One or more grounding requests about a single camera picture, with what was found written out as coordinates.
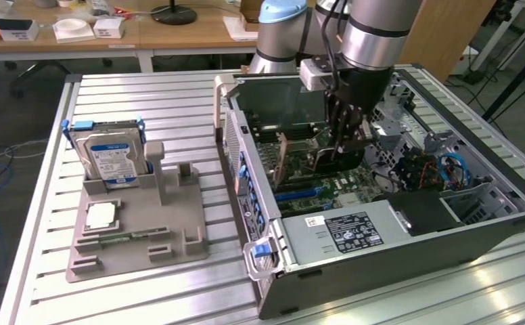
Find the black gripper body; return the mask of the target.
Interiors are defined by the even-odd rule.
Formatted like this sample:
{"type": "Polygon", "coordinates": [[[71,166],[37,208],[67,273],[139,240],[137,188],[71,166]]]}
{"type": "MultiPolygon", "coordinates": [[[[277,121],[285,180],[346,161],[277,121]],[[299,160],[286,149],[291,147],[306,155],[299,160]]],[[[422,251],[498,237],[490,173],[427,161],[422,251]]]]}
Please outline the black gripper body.
{"type": "Polygon", "coordinates": [[[347,104],[370,114],[381,101],[394,68],[365,70],[361,68],[338,70],[338,88],[325,92],[326,113],[334,112],[335,104],[347,104]]]}

